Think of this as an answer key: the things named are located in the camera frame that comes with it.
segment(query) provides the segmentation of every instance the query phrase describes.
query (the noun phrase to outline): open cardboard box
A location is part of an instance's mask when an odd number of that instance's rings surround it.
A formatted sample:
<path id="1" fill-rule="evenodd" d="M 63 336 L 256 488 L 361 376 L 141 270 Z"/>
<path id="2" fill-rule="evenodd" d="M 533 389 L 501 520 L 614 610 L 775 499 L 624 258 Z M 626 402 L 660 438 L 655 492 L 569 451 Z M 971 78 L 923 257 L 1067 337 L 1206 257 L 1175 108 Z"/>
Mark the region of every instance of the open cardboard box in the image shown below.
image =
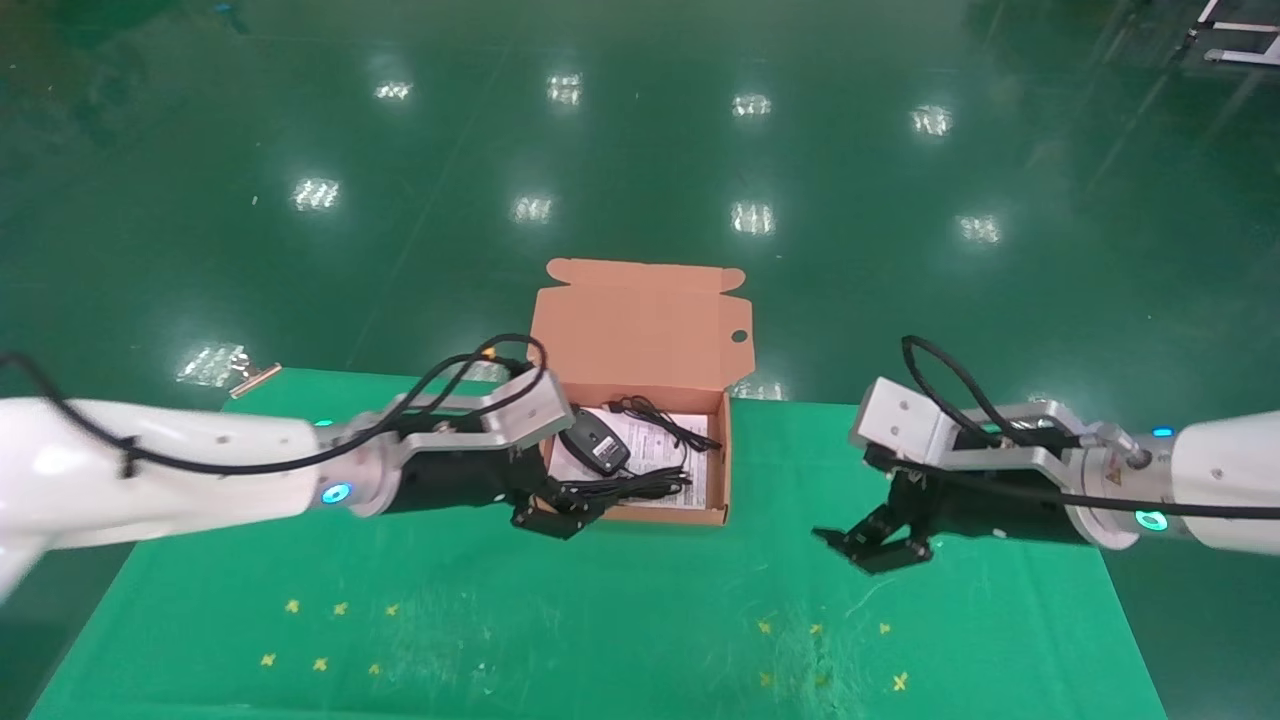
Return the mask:
<path id="1" fill-rule="evenodd" d="M 708 452 L 707 509 L 620 505 L 614 520 L 723 525 L 732 480 L 732 423 L 726 388 L 755 369 L 751 304 L 723 292 L 746 279 L 733 268 L 646 265 L 557 258 L 547 273 L 564 283 L 538 292 L 531 334 L 570 402 L 602 407 L 643 395 L 668 413 L 708 415 L 723 446 Z M 543 447 L 550 460 L 550 443 Z"/>

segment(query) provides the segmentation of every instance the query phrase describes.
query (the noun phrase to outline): black cable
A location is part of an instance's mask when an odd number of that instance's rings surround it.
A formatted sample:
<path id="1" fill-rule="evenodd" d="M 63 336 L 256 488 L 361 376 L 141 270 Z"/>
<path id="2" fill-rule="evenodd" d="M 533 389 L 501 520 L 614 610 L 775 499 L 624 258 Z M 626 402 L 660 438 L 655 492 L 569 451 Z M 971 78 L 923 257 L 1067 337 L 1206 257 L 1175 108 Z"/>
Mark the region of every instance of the black cable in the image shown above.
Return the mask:
<path id="1" fill-rule="evenodd" d="M 685 445 L 694 452 L 707 452 L 708 450 L 721 448 L 719 442 L 680 425 L 671 419 L 668 413 L 658 410 L 658 407 L 643 395 L 628 395 L 622 400 L 605 402 L 604 406 L 609 410 L 609 413 L 622 413 L 635 418 L 636 420 L 641 420 L 667 430 L 667 434 L 676 438 L 676 447 Z"/>
<path id="2" fill-rule="evenodd" d="M 682 465 L 658 468 L 639 475 L 600 478 L 598 480 L 567 480 L 561 487 L 584 500 L 603 497 L 630 500 L 662 500 L 692 484 Z"/>
<path id="3" fill-rule="evenodd" d="M 943 365 L 946 365 L 952 373 L 955 373 L 956 377 L 960 378 L 960 382 L 964 383 L 966 388 L 969 388 L 969 393 L 973 395 L 973 398 L 978 401 L 978 407 L 982 407 L 982 411 L 987 414 L 987 418 L 989 418 L 991 421 L 995 423 L 997 428 L 1000 428 L 1000 432 L 1005 433 L 1005 437 L 1011 439 L 1014 443 L 1021 446 L 1034 447 L 1037 445 L 1037 442 L 1030 436 L 1027 436 L 1021 430 L 1015 428 L 1007 419 L 1005 419 L 1004 415 L 1000 414 L 998 410 L 996 410 L 996 406 L 992 405 L 989 400 L 987 400 L 987 393 L 982 392 L 982 388 L 978 387 L 978 380 L 975 380 L 973 375 L 969 374 L 969 370 L 965 370 L 964 366 L 960 365 L 960 363 L 957 363 L 954 357 L 947 355 L 941 347 L 933 345 L 932 342 L 924 340 L 923 337 L 918 337 L 914 334 L 902 337 L 902 361 L 906 363 L 906 370 L 911 373 L 911 379 L 914 379 L 915 384 L 920 387 L 920 392 L 928 396 L 928 398 L 932 400 L 933 404 L 937 405 L 938 409 L 942 410 L 942 413 L 947 418 L 955 420 L 957 425 L 960 425 L 973 436 L 978 438 L 984 438 L 987 445 L 992 447 L 1000 445 L 1000 438 L 997 436 L 993 436 L 987 430 L 982 429 L 982 425 L 979 425 L 975 420 L 966 416 L 955 405 L 951 405 L 950 402 L 943 400 L 942 396 L 938 395 L 938 391 L 933 389 L 933 386 L 931 386 L 929 382 L 924 379 L 924 375 L 920 373 L 920 369 L 915 365 L 915 352 L 914 352 L 915 347 L 919 347 L 920 350 L 937 357 L 938 360 L 942 361 Z"/>
<path id="4" fill-rule="evenodd" d="M 1157 502 L 1144 500 L 1123 500 L 1119 497 L 1094 497 L 1088 495 L 1056 493 L 1052 491 L 993 483 L 968 473 L 943 470 L 923 462 L 910 460 L 893 460 L 893 468 L 902 470 L 919 470 L 931 478 L 947 483 L 955 483 L 970 489 L 1016 497 L 1029 502 L 1050 502 L 1053 505 L 1074 505 L 1078 507 L 1094 507 L 1098 510 L 1120 510 L 1130 512 L 1165 512 L 1167 515 L 1181 515 L 1184 518 L 1221 518 L 1224 520 L 1280 520 L 1280 507 L 1266 505 L 1183 505 L 1179 502 Z"/>
<path id="5" fill-rule="evenodd" d="M 0 354 L 0 368 L 4 368 L 5 365 L 10 364 L 17 365 L 20 370 L 23 370 L 27 374 L 27 377 L 31 379 L 31 383 L 36 386 L 36 389 L 38 389 L 40 393 L 46 400 L 49 400 L 49 402 L 51 402 L 54 407 L 64 418 L 70 420 L 72 424 L 84 430 L 90 436 L 95 437 L 96 439 L 119 450 L 125 455 L 125 459 L 146 460 L 148 462 L 155 462 L 156 465 L 163 465 L 165 468 L 173 468 L 175 470 L 186 470 L 188 473 L 201 473 L 206 475 L 265 475 L 269 473 L 287 473 L 289 470 L 298 470 L 302 468 L 310 468 L 311 465 L 319 465 L 320 462 L 324 462 L 326 460 L 333 460 L 339 455 L 351 452 L 352 450 L 365 445 L 376 436 L 387 432 L 390 428 L 390 425 L 397 419 L 399 419 L 399 416 L 403 415 L 406 410 L 408 410 L 410 405 L 413 402 L 413 398 L 421 395 L 431 380 L 438 378 L 448 368 L 457 365 L 460 359 L 465 359 L 461 360 L 463 363 L 462 369 L 458 370 L 452 379 L 449 379 L 448 384 L 444 386 L 444 389 L 440 391 L 440 395 L 436 396 L 435 400 L 426 404 L 425 406 L 415 409 L 424 414 L 430 414 L 435 411 L 436 409 L 440 407 L 440 405 L 444 404 L 445 398 L 448 398 L 449 395 L 452 395 L 453 391 L 458 387 L 458 384 L 462 382 L 462 377 L 467 373 L 467 370 L 470 370 L 471 366 L 475 365 L 476 363 L 486 361 L 488 357 L 485 357 L 485 351 L 489 350 L 490 347 L 494 347 L 499 342 L 524 342 L 536 347 L 538 374 L 534 377 L 534 380 L 531 383 L 520 388 L 511 396 L 504 397 L 486 407 L 472 410 L 466 415 L 462 415 L 461 418 L 474 418 L 477 415 L 484 415 L 488 413 L 493 413 L 494 410 L 506 407 L 512 402 L 516 402 L 521 397 L 525 397 L 526 395 L 532 392 L 532 389 L 538 386 L 538 383 L 541 382 L 543 375 L 547 373 L 547 348 L 536 338 L 527 334 L 520 334 L 520 333 L 497 334 L 484 341 L 484 343 L 481 343 L 480 347 L 477 347 L 475 352 L 472 352 L 471 355 L 454 355 L 453 357 L 438 363 L 435 366 L 428 370 L 426 374 L 422 375 L 422 378 L 419 379 L 412 388 L 410 388 L 410 391 L 404 395 L 404 397 L 398 404 L 396 404 L 396 406 L 392 407 L 387 413 L 387 415 L 384 415 L 372 427 L 356 433 L 351 439 L 335 445 L 329 450 L 323 450 L 320 452 L 316 452 L 315 455 L 308 455 L 306 457 L 297 457 L 294 460 L 282 460 L 279 462 L 262 462 L 259 465 L 215 465 L 210 462 L 196 462 L 192 460 L 183 460 L 180 457 L 173 457 L 169 455 L 164 455 L 161 452 L 155 452 L 145 447 L 140 447 L 134 445 L 134 441 L 132 438 L 120 438 L 111 434 L 110 430 L 99 425 L 93 420 L 90 420 L 87 416 L 84 416 L 84 414 L 73 407 L 67 401 L 67 397 L 61 393 L 61 391 L 58 389 L 58 386 L 55 386 L 54 382 L 49 379 L 49 377 L 36 365 L 36 363 L 31 357 L 27 357 L 20 352 Z"/>

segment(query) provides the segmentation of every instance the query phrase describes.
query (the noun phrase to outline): green table cover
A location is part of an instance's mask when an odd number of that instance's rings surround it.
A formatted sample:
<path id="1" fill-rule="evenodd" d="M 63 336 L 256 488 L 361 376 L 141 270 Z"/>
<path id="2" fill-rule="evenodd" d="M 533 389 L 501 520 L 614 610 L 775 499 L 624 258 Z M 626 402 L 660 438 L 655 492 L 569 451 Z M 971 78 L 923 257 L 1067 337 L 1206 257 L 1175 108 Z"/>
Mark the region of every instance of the green table cover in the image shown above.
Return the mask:
<path id="1" fill-rule="evenodd" d="M 344 420 L 411 383 L 285 370 L 227 410 Z M 561 542 L 494 506 L 142 543 L 33 717 L 1164 717 L 1096 550 L 943 537 L 869 578 L 809 534 L 884 497 L 856 407 L 732 413 L 724 528 Z"/>

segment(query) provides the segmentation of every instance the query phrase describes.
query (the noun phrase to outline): green epoxy floor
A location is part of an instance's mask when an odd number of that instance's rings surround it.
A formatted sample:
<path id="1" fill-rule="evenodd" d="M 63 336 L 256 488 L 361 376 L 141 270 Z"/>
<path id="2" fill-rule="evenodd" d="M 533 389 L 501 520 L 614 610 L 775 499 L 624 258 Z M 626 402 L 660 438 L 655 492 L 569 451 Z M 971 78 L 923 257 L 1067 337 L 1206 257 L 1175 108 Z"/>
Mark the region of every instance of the green epoxy floor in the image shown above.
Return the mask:
<path id="1" fill-rule="evenodd" d="M 202 343 L 412 374 L 526 329 L 545 260 L 594 256 L 742 268 L 744 393 L 856 402 L 911 332 L 998 401 L 1134 428 L 1275 409 L 1280 76 L 1197 60 L 1248 36 L 1166 63 L 1197 12 L 9 0 L 0 346 L 74 395 L 216 407 L 174 382 Z M 549 97 L 571 76 L 579 104 Z M 748 95 L 771 111 L 736 115 Z M 300 211 L 305 178 L 334 205 Z M 0 611 L 35 648 L 10 714 L 120 555 L 52 557 Z M 1280 561 L 1107 561 L 1171 717 L 1280 712 Z"/>

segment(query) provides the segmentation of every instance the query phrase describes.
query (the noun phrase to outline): blue indicator light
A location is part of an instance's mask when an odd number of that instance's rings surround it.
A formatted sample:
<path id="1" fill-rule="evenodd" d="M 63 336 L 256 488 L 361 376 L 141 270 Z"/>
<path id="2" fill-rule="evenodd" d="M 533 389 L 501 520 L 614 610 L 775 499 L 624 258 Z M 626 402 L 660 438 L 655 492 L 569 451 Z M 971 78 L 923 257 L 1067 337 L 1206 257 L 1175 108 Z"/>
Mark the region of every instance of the blue indicator light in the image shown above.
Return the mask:
<path id="1" fill-rule="evenodd" d="M 1133 515 L 1138 520 L 1138 524 L 1148 530 L 1158 533 L 1169 529 L 1169 519 L 1165 518 L 1164 512 L 1139 510 Z"/>
<path id="2" fill-rule="evenodd" d="M 351 483 L 338 483 L 335 486 L 329 486 L 323 493 L 320 493 L 320 502 L 333 505 L 347 500 L 348 495 L 351 495 Z"/>

